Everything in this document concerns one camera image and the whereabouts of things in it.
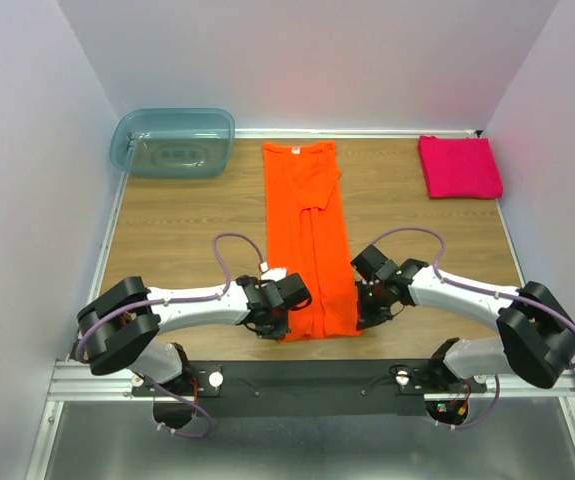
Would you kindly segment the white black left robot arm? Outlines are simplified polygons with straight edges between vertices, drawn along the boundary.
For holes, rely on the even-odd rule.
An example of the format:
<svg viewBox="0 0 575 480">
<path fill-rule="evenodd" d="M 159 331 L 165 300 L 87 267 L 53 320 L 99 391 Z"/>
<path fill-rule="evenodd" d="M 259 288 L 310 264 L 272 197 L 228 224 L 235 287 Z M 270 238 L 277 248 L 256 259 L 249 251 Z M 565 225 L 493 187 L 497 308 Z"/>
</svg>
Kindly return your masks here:
<svg viewBox="0 0 575 480">
<path fill-rule="evenodd" d="M 195 368 L 183 347 L 160 342 L 158 335 L 228 325 L 281 340 L 290 332 L 289 314 L 311 302 L 301 276 L 282 268 L 181 290 L 148 288 L 142 278 L 128 277 L 78 313 L 76 359 L 95 376 L 129 370 L 168 395 L 188 394 L 199 386 Z"/>
</svg>

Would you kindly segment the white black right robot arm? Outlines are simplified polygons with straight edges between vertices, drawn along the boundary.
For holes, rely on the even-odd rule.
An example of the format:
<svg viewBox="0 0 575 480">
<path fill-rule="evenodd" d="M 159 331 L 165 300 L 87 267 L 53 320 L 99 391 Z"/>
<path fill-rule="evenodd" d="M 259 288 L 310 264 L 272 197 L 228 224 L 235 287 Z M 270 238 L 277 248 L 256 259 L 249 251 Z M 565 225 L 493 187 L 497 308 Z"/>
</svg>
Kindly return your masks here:
<svg viewBox="0 0 575 480">
<path fill-rule="evenodd" d="M 575 323 L 538 282 L 498 286 L 450 275 L 416 259 L 397 264 L 375 245 L 351 265 L 359 276 L 360 330 L 391 320 L 396 304 L 434 308 L 495 330 L 495 336 L 484 339 L 449 339 L 434 352 L 426 375 L 438 391 L 476 376 L 504 374 L 550 389 L 575 360 Z"/>
</svg>

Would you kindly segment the orange t shirt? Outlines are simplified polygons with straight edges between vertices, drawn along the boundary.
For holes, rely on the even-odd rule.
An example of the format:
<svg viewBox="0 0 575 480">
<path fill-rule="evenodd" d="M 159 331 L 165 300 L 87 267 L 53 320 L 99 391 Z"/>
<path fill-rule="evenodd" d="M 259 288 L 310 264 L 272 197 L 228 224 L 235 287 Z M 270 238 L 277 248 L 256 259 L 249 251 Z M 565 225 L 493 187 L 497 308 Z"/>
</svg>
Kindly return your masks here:
<svg viewBox="0 0 575 480">
<path fill-rule="evenodd" d="M 336 144 L 266 143 L 263 162 L 269 266 L 299 274 L 312 297 L 289 314 L 284 340 L 359 336 Z"/>
</svg>

